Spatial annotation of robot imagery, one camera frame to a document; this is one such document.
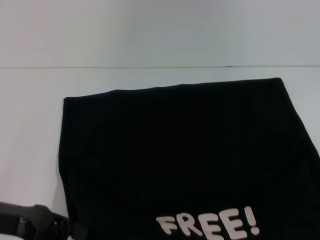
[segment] black fabric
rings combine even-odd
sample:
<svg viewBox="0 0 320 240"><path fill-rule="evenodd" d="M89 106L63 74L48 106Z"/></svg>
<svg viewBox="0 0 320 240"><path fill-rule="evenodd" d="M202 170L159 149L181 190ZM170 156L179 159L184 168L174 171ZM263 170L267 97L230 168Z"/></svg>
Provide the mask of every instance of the black fabric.
<svg viewBox="0 0 320 240"><path fill-rule="evenodd" d="M0 213L0 234L15 235L19 220L18 215Z"/></svg>
<svg viewBox="0 0 320 240"><path fill-rule="evenodd" d="M279 78L67 97L59 170L90 239L320 239L319 155Z"/></svg>

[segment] black t-shirt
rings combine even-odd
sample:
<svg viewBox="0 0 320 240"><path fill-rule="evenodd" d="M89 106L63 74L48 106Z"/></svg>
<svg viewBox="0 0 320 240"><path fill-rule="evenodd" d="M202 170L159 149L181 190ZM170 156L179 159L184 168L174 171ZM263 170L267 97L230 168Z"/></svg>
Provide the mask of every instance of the black t-shirt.
<svg viewBox="0 0 320 240"><path fill-rule="evenodd" d="M319 155L279 78L67 97L59 170L90 240L320 239Z"/></svg>

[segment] exclamation mark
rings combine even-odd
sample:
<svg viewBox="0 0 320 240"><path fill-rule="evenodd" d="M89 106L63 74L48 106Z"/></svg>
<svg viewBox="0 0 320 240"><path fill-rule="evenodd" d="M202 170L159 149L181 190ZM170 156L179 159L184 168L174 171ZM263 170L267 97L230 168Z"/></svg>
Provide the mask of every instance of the exclamation mark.
<svg viewBox="0 0 320 240"><path fill-rule="evenodd" d="M259 230L259 228L256 227L256 219L255 219L254 213L252 212L251 207L246 206L244 208L244 212L245 212L245 216L246 216L246 219L248 220L249 225L252 227L251 233L253 235L258 235L260 230Z"/></svg>

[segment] white letter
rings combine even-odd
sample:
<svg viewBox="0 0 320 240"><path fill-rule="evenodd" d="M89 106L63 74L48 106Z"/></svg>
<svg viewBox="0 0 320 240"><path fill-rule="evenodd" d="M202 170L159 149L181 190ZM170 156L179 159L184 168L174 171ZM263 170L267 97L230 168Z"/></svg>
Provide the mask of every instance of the white letter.
<svg viewBox="0 0 320 240"><path fill-rule="evenodd" d="M229 219L229 217L238 216L238 215L239 215L239 211L236 208L227 209L219 213L219 216L225 226L225 229L227 230L232 240L245 239L248 236L247 232L244 230L241 230L241 231L235 230L235 228L239 228L243 225L240 219L235 219L232 221L230 221Z"/></svg>
<svg viewBox="0 0 320 240"><path fill-rule="evenodd" d="M183 212L181 214L177 214L176 220L179 223L179 226L185 235L190 236L190 229L194 231L197 235L202 236L202 232L194 226L195 219L189 213Z"/></svg>
<svg viewBox="0 0 320 240"><path fill-rule="evenodd" d="M213 213L205 213L200 214L198 216L202 230L204 232L204 235L206 236L206 239L208 240L224 240L223 236L212 234L215 232L221 232L221 228L218 225L209 225L208 222L211 221L218 221L218 215Z"/></svg>
<svg viewBox="0 0 320 240"><path fill-rule="evenodd" d="M175 218L173 216L158 216L155 219L166 234L171 235L171 230L177 230L178 227L174 224Z"/></svg>

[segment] white surface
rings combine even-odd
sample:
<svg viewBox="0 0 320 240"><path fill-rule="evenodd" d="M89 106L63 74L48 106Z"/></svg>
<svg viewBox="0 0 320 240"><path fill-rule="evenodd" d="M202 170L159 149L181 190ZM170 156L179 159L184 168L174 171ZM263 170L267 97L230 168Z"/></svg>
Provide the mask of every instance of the white surface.
<svg viewBox="0 0 320 240"><path fill-rule="evenodd" d="M320 65L319 0L2 0L0 67Z"/></svg>
<svg viewBox="0 0 320 240"><path fill-rule="evenodd" d="M319 150L320 67L161 68L320 66L319 9L319 0L1 0L0 202L67 215L64 97L281 77ZM35 69L16 69L25 67Z"/></svg>
<svg viewBox="0 0 320 240"><path fill-rule="evenodd" d="M0 69L0 202L66 215L57 156L64 97L281 77L320 149L320 68Z"/></svg>

